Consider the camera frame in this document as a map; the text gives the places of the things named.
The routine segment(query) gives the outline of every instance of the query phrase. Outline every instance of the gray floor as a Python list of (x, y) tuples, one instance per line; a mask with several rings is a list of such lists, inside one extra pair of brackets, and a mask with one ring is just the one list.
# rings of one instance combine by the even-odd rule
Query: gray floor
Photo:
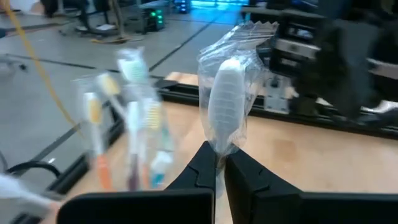
[[(20, 17), (23, 26), (33, 20)], [(89, 38), (75, 35), (66, 37), (58, 28), (28, 33), (36, 54), (42, 60), (57, 94), (72, 117), (78, 120), (76, 91), (72, 80), (92, 74), (97, 70), (66, 65), (72, 63), (98, 69), (117, 69), (114, 53), (126, 47), (145, 47), (145, 59), (153, 67), (152, 75), (164, 77), (170, 72), (197, 72), (199, 50), (216, 42), (232, 29), (236, 13), (216, 9), (197, 9), (191, 14), (166, 16), (166, 28), (145, 35), (140, 42), (123, 45), (93, 44)], [(7, 18), (1, 18), (0, 27), (9, 26)], [(42, 152), (71, 126), (59, 112), (34, 64), (27, 57), (19, 36), (0, 39), (0, 53), (8, 53), (29, 67), (28, 73), (18, 72), (12, 79), (0, 80), (0, 151), (9, 166), (28, 161)], [(61, 171), (65, 170), (83, 152), (81, 139), (73, 135), (43, 160), (52, 161)], [(44, 189), (53, 177), (46, 171), (31, 170), (22, 178)], [(12, 203), (0, 202), (0, 223), (8, 223), (18, 209)]]

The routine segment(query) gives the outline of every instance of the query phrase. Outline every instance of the wooden table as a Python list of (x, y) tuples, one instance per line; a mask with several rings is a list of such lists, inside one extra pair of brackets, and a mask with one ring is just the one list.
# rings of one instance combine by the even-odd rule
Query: wooden table
[[(169, 80), (197, 85), (196, 75), (172, 73)], [(178, 149), (175, 178), (205, 140), (199, 108), (164, 102)], [(247, 141), (242, 147), (262, 165), (305, 191), (398, 193), (398, 141), (249, 117)], [(109, 149), (115, 181), (125, 183), (127, 138), (121, 136)], [(67, 197), (100, 188), (89, 171)], [(218, 205), (227, 205), (226, 194)], [(232, 223), (229, 209), (217, 211), (220, 223)]]

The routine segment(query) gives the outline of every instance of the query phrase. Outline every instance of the yellow toothbrush head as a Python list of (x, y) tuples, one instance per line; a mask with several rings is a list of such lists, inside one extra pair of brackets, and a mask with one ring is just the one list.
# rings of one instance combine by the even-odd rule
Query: yellow toothbrush head
[(103, 73), (98, 76), (98, 82), (102, 90), (108, 96), (118, 95), (121, 90), (114, 78), (108, 73)]
[(85, 93), (87, 120), (92, 124), (101, 124), (102, 106), (95, 93)]
[(147, 114), (146, 125), (148, 128), (153, 130), (160, 129), (162, 125), (162, 110), (160, 103), (151, 104)]

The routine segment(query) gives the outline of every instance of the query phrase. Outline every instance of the black cable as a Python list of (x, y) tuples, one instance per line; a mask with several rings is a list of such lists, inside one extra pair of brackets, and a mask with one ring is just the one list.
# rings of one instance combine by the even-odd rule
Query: black cable
[(41, 168), (50, 171), (56, 178), (58, 178), (61, 175), (61, 172), (53, 165), (49, 164), (48, 162), (43, 162), (43, 161), (29, 161), (29, 162), (23, 162), (18, 165), (15, 165), (11, 167), (10, 169), (7, 169), (6, 173), (7, 174), (15, 174), (16, 172), (20, 171), (25, 171), (29, 170), (31, 168)]
[(2, 164), (2, 172), (5, 172), (8, 169), (8, 163), (6, 157), (1, 151), (0, 151), (0, 162)]

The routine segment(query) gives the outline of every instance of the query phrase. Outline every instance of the yellow cable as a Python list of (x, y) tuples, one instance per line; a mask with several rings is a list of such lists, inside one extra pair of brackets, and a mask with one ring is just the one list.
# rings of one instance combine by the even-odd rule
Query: yellow cable
[(17, 33), (20, 35), (20, 37), (22, 39), (22, 42), (25, 45), (26, 51), (28, 52), (28, 54), (32, 58), (32, 60), (34, 61), (36, 69), (37, 69), (37, 72), (42, 77), (42, 79), (43, 79), (43, 81), (45, 83), (45, 86), (47, 87), (47, 89), (50, 92), (51, 97), (53, 98), (53, 100), (57, 104), (59, 110), (62, 112), (62, 114), (65, 117), (65, 119), (73, 126), (73, 128), (76, 129), (76, 131), (80, 134), (80, 136), (83, 137), (82, 133), (77, 128), (76, 122), (71, 118), (69, 113), (66, 111), (66, 109), (63, 106), (60, 98), (57, 96), (54, 88), (52, 87), (51, 80), (50, 80), (49, 76), (45, 73), (45, 70), (44, 70), (43, 66), (40, 64), (38, 58), (36, 57), (36, 54), (35, 54), (35, 52), (33, 50), (33, 47), (29, 43), (29, 41), (28, 41), (28, 39), (26, 37), (25, 31), (21, 27), (21, 24), (19, 23), (17, 17), (13, 13), (13, 11), (11, 10), (9, 1), (10, 0), (4, 1), (4, 3), (3, 3), (4, 9), (6, 10), (7, 15), (10, 17), (10, 20), (11, 20), (12, 24), (16, 27)]

